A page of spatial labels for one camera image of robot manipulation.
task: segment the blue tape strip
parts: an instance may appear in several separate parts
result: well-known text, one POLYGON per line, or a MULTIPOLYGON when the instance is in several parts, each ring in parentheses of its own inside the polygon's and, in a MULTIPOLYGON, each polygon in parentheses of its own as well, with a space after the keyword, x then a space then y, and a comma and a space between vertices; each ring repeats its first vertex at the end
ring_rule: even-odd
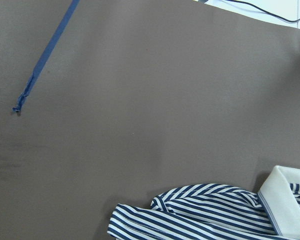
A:
POLYGON ((39 58, 38 62, 36 63, 28 82, 26 83, 25 89, 23 93, 18 97, 16 107, 12 108, 12 111, 19 113, 23 104, 26 101, 27 96, 29 96, 31 89, 34 87, 42 69, 46 65, 47 60, 49 59, 52 51, 54 50, 60 36, 62 35, 63 31, 65 30, 72 14, 74 13, 78 3, 80 0, 72 0, 68 10, 66 11, 63 19, 61 20, 59 26, 55 30, 53 36, 51 37, 48 45, 45 47, 41 57, 39 58))

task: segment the white floor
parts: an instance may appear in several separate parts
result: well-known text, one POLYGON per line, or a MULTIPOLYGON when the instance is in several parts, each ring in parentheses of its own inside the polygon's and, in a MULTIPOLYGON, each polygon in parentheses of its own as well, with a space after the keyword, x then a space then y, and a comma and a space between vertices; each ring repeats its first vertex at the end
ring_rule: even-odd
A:
MULTIPOLYGON (((245 2, 254 4, 264 10, 269 11, 270 13, 274 13, 288 20, 296 20, 300 18, 300 0, 246 0, 245 2)), ((300 21, 298 23, 289 23, 261 12, 247 4, 230 2, 226 0, 208 0, 205 4, 242 14, 264 22, 300 29, 300 21)))

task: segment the black cable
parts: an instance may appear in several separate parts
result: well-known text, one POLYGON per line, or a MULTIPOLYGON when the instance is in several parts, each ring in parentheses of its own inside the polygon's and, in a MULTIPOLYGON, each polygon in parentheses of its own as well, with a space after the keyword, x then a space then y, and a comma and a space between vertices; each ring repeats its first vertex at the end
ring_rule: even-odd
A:
POLYGON ((256 6, 256 5, 253 5, 253 4, 250 3, 250 2, 237 1, 237 0, 225 0, 225 1, 250 5, 250 6, 254 7, 254 8, 256 8, 256 9, 259 9, 260 11, 262 11, 262 12, 264 12, 264 13, 266 13, 266 14, 269 14, 269 15, 271 15, 271 16, 273 16, 273 17, 276 17, 276 18, 278 18, 278 19, 284 20, 284 21, 289 22, 289 23, 297 23, 297 22, 300 21, 300 18, 297 19, 297 20, 289 20, 289 19, 286 19, 286 18, 284 18, 284 17, 282 17, 282 16, 276 15, 276 14, 271 13, 271 12, 269 12, 269 11, 267 11, 267 10, 264 10, 264 9, 262 9, 262 8, 256 6))

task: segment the shirt collar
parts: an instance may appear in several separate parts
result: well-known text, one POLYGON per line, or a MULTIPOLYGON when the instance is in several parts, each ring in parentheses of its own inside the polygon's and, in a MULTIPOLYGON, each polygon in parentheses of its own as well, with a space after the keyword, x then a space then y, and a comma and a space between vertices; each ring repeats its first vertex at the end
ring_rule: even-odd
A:
POLYGON ((290 184, 300 184, 300 169, 275 166, 258 196, 276 233, 300 240, 300 206, 290 184))

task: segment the striped garment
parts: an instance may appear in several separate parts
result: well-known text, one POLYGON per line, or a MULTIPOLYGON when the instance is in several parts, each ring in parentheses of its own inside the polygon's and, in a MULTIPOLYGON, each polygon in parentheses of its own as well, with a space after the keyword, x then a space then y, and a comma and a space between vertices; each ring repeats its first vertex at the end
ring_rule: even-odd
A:
POLYGON ((156 196, 151 209, 119 204, 108 233, 119 240, 300 240, 299 173, 274 167, 258 194, 198 184, 156 196))

